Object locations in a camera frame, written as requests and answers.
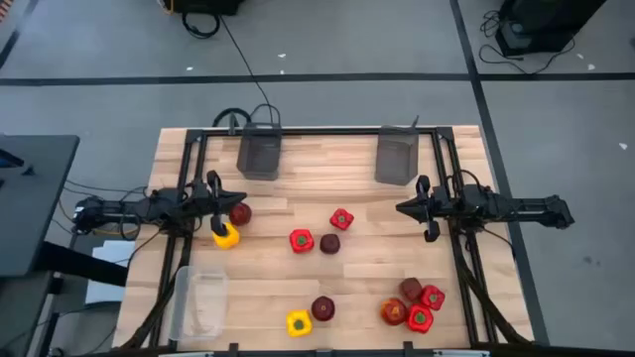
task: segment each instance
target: pepper stem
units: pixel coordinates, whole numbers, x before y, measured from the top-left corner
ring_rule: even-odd
[[[424,323],[426,322],[426,316],[423,312],[417,312],[415,315],[415,321],[417,321],[417,323]]]

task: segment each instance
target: yellow bell pepper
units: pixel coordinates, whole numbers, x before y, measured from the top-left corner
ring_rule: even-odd
[[[291,337],[308,335],[312,330],[308,310],[293,310],[287,314],[287,332]]]
[[[216,245],[218,246],[218,248],[229,249],[235,246],[236,244],[238,244],[238,242],[240,242],[240,233],[233,226],[233,224],[229,222],[226,222],[224,224],[225,224],[225,228],[227,229],[226,235],[220,236],[214,233],[213,231],[211,232],[211,235],[214,238],[214,242],[216,242]]]

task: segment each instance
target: desk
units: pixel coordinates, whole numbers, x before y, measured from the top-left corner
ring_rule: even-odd
[[[479,128],[452,129],[461,167],[475,173],[482,184],[493,185]],[[239,137],[219,136],[225,130],[208,139],[203,174],[214,169],[225,189],[246,191],[249,196],[245,202],[252,207],[253,218],[240,229],[241,243],[229,251],[214,246],[208,219],[195,233],[190,264],[202,269],[222,265],[230,279],[226,326],[212,342],[180,342],[179,349],[225,351],[231,342],[239,343],[240,350],[401,349],[404,341],[413,341],[415,348],[469,346],[446,224],[440,222],[442,236],[437,242],[426,243],[425,226],[395,210],[396,203],[415,196],[415,181],[407,186],[376,182],[377,137],[363,135],[361,129],[350,130],[355,135],[316,135],[318,130],[298,135],[299,131],[286,129],[280,177],[275,181],[242,177],[236,169]],[[184,157],[186,135],[187,129],[162,131],[151,188],[178,186],[182,158],[189,159],[188,181],[193,178],[198,144],[193,144],[190,157]],[[442,149],[446,169],[451,172],[447,147],[442,145]],[[419,173],[429,175],[433,185],[439,184],[436,162],[431,136],[422,135]],[[292,253],[289,233],[295,228],[308,228],[319,238],[334,232],[328,219],[338,207],[355,215],[351,228],[339,233],[339,253],[327,256],[319,249],[307,255]],[[502,224],[488,228],[502,236],[507,234]],[[137,245],[155,232],[155,227],[145,227]],[[531,339],[510,247],[488,234],[479,234],[477,240],[492,300],[514,327]],[[165,236],[157,237],[133,260],[113,346],[132,335],[155,302],[166,242]],[[172,274],[182,246],[180,239]],[[469,262],[469,254],[464,256]],[[381,301],[397,296],[399,283],[408,277],[446,292],[444,307],[435,313],[435,324],[425,335],[410,332],[404,325],[389,327],[379,316]],[[310,336],[289,337],[287,312],[309,309],[320,295],[335,301],[335,318],[315,322]],[[484,341],[480,307],[475,298],[472,303],[479,339]],[[162,345],[168,342],[171,315],[169,306],[159,339]]]

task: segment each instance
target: wooden tabletop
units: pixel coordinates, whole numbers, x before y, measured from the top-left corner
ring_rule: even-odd
[[[475,173],[482,184],[493,186],[479,128],[453,129],[461,167]],[[186,130],[162,131],[150,188],[177,185]],[[240,244],[228,251],[214,246],[209,220],[204,219],[195,233],[190,259],[198,269],[221,267],[227,274],[225,328],[213,341],[180,342],[180,349],[227,350],[231,342],[238,342],[241,350],[399,349],[403,341],[413,341],[415,348],[469,346],[446,224],[440,222],[442,236],[437,242],[426,243],[425,225],[395,210],[396,203],[415,195],[415,181],[395,186],[374,180],[376,136],[284,137],[280,177],[275,181],[243,178],[236,169],[239,142],[235,137],[211,138],[203,172],[216,170],[225,189],[246,191],[245,202],[252,207],[253,218],[240,227]],[[194,146],[189,179],[196,152]],[[447,153],[444,160],[448,166]],[[429,136],[420,140],[419,173],[429,175],[433,185],[439,184]],[[345,232],[337,232],[328,223],[338,207],[355,215]],[[294,254],[289,233],[296,228],[311,229],[317,239],[337,233],[341,249],[333,256],[318,247],[305,255]],[[502,224],[488,228],[507,237]],[[155,232],[156,228],[145,227],[137,245]],[[477,239],[492,300],[522,335],[532,338],[510,247],[487,233]],[[166,240],[159,236],[135,256],[113,346],[131,336],[155,302]],[[181,248],[182,242],[177,245],[174,270]],[[379,315],[381,301],[398,297],[399,283],[409,277],[435,285],[446,295],[427,334],[411,332],[405,325],[387,326]],[[289,337],[287,312],[310,309],[322,295],[334,300],[334,319],[314,320],[311,335]],[[475,297],[472,300],[479,337],[485,340],[479,304]],[[162,344],[168,340],[171,316],[172,304],[164,315]]]

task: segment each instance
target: clear plastic container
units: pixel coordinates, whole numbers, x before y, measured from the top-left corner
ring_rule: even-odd
[[[419,132],[411,127],[382,126],[377,140],[375,180],[406,185],[419,173]]]
[[[228,279],[221,267],[182,267],[175,283],[170,339],[213,340],[225,324]]]
[[[247,123],[242,131],[236,167],[246,179],[275,180],[281,150],[280,124]]]

